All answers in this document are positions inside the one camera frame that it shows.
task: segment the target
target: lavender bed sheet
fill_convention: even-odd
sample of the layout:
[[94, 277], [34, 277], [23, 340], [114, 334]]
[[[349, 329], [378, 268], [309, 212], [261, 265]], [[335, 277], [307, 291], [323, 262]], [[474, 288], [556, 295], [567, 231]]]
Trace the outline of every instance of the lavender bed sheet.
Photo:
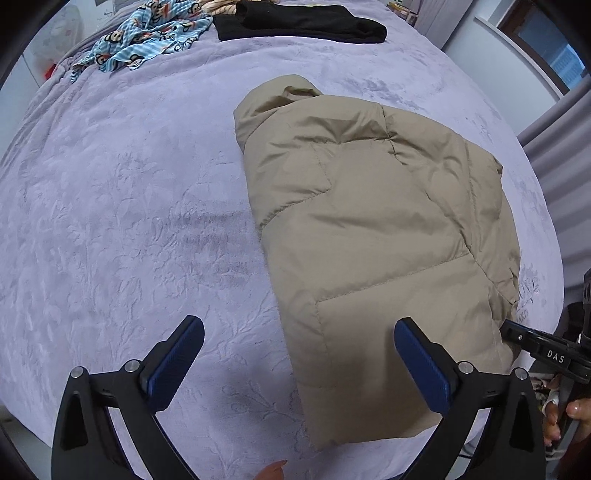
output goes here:
[[556, 327], [556, 233], [509, 126], [377, 0], [315, 3], [383, 23], [386, 42], [220, 43], [212, 27], [187, 51], [134, 71], [91, 67], [71, 84], [67, 68], [91, 38], [37, 93], [0, 161], [0, 400], [49, 445], [72, 367], [110, 371], [143, 358], [187, 314], [203, 319], [205, 345], [158, 418], [200, 478], [250, 480], [287, 459], [289, 479], [385, 479], [428, 439], [432, 430], [323, 452], [309, 444], [233, 133], [237, 104], [279, 75], [420, 113], [494, 154], [522, 253], [518, 320]]

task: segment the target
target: gray curtain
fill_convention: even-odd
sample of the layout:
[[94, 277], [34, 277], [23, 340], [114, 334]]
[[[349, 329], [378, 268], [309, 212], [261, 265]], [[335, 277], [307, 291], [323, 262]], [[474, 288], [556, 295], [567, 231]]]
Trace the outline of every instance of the gray curtain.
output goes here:
[[564, 268], [564, 303], [591, 268], [591, 76], [518, 136], [540, 181]]
[[414, 28], [437, 48], [443, 48], [473, 0], [411, 0], [408, 7], [418, 13]]

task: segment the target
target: human hand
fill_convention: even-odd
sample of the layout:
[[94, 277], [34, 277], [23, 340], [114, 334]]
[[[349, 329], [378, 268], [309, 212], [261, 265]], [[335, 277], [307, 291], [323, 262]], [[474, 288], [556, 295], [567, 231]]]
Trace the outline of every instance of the human hand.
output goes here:
[[266, 466], [255, 477], [255, 480], [284, 480], [282, 467], [286, 463], [287, 460], [282, 460], [281, 462], [275, 462]]
[[[558, 389], [560, 385], [560, 375], [557, 375], [548, 383], [550, 390]], [[580, 420], [579, 428], [574, 434], [572, 443], [578, 443], [585, 440], [591, 434], [591, 398], [574, 400], [566, 407], [566, 414], [573, 420]], [[548, 403], [545, 408], [543, 421], [544, 444], [549, 447], [553, 440], [560, 440], [560, 428], [558, 422], [558, 406]]]

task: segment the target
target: monkey face print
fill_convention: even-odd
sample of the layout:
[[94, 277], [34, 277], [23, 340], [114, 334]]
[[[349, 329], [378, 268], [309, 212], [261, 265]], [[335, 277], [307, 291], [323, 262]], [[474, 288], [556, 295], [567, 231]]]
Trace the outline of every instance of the monkey face print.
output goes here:
[[150, 0], [72, 65], [71, 80], [92, 64], [102, 72], [134, 70], [157, 55], [187, 50], [212, 21], [195, 0]]

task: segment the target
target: red object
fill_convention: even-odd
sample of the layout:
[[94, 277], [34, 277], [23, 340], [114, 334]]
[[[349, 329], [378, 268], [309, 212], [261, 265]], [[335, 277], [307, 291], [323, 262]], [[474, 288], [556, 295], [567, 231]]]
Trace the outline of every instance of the red object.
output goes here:
[[57, 67], [57, 65], [54, 63], [51, 67], [49, 67], [47, 69], [47, 71], [43, 75], [45, 77], [45, 80], [49, 80], [49, 78], [51, 77], [51, 74], [53, 73], [53, 70], [55, 70], [56, 67]]

